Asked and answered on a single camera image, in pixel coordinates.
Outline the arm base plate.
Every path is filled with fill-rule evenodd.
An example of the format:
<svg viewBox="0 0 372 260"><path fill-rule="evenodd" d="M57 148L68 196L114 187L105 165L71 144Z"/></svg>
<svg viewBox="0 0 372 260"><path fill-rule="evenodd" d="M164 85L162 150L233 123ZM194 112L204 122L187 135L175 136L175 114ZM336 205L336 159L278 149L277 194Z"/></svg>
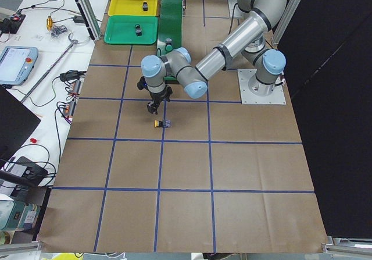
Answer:
<svg viewBox="0 0 372 260"><path fill-rule="evenodd" d="M286 105L281 79L265 85L256 79L256 69L238 69L239 91L243 105Z"/></svg>
<svg viewBox="0 0 372 260"><path fill-rule="evenodd" d="M228 3L228 9L229 9L229 17L230 18L233 17L235 19L242 19L243 13L238 8L237 0L227 0L227 3Z"/></svg>

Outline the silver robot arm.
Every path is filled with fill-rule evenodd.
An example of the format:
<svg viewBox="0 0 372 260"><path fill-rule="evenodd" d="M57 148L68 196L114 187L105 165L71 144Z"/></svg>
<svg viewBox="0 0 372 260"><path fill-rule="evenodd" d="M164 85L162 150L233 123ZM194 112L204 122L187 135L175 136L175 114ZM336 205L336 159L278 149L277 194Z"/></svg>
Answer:
<svg viewBox="0 0 372 260"><path fill-rule="evenodd" d="M191 56L184 47L162 56L144 57L137 87L150 93L148 112L157 114L161 102L170 99L172 89L166 85L167 76L175 77L188 96L197 99L207 91L208 81L219 71L230 68L238 54L256 68L255 76L249 80L250 91L268 96L287 61L282 52L265 46L264 34L280 21L286 4L287 0L237 0L245 20L195 66L191 66Z"/></svg>

